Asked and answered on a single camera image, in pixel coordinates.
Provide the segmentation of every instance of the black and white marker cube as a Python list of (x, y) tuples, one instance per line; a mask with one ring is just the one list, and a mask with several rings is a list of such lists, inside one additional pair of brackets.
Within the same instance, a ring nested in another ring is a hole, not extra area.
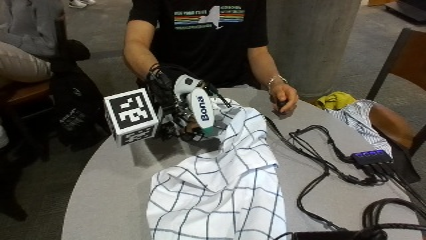
[(145, 89), (105, 97), (107, 119), (119, 146), (154, 137), (158, 118)]

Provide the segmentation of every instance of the round table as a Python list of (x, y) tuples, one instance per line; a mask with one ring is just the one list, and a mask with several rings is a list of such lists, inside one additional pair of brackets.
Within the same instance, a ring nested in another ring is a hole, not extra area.
[[(272, 112), (268, 93), (261, 90), (221, 89), (225, 97), (242, 106), (256, 108), (273, 119), (284, 135), (309, 125), (322, 125), (337, 146), (349, 155), (373, 150), (362, 136), (330, 114), (304, 101), (289, 116)], [(325, 137), (318, 132), (304, 135), (341, 171), (358, 178), (364, 173), (350, 164), (340, 162)], [(321, 175), (322, 168), (306, 157), (293, 152), (268, 132), (268, 143), (280, 162), (277, 169), (285, 199), (288, 231), (328, 231), (296, 207), (296, 199), (308, 183)], [(76, 183), (69, 199), (63, 227), (64, 240), (140, 240), (151, 239), (145, 217), (151, 192), (151, 177), (160, 170), (174, 166), (193, 154), (209, 151), (208, 146), (193, 146), (180, 139), (140, 141), (143, 151), (135, 146), (117, 147), (108, 138), (91, 158)], [(334, 174), (325, 179), (304, 199), (305, 208), (349, 230), (361, 229), (361, 214), (365, 207), (382, 198), (402, 198), (407, 195), (391, 183), (378, 187), (361, 187), (345, 183)], [(382, 212), (381, 222), (418, 224), (415, 214), (403, 207), (389, 206)], [(390, 230), (389, 239), (422, 239), (417, 231)]]

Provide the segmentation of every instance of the pillar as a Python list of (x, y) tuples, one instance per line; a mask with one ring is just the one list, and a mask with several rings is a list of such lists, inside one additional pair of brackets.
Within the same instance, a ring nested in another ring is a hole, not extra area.
[(361, 0), (268, 0), (269, 51), (312, 101), (330, 93)]

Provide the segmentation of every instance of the black bag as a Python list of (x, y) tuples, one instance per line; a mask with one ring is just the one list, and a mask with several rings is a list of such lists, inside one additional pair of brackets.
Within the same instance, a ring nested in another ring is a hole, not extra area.
[(59, 137), (65, 145), (87, 147), (100, 140), (96, 124), (109, 134), (104, 96), (77, 64), (63, 66), (67, 68), (56, 71), (51, 79)]
[(67, 40), (67, 53), (72, 61), (83, 61), (91, 59), (91, 51), (88, 47), (76, 39)]

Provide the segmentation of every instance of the striped cloth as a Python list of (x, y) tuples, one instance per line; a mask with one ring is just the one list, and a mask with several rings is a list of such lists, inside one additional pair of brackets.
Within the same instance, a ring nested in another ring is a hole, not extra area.
[(373, 101), (361, 99), (338, 111), (330, 109), (325, 109), (325, 111), (357, 130), (374, 149), (383, 150), (391, 157), (391, 147), (371, 126), (369, 115), (373, 104)]
[(217, 151), (152, 177), (152, 239), (274, 239), (286, 232), (277, 160), (266, 124), (252, 108), (216, 102)]

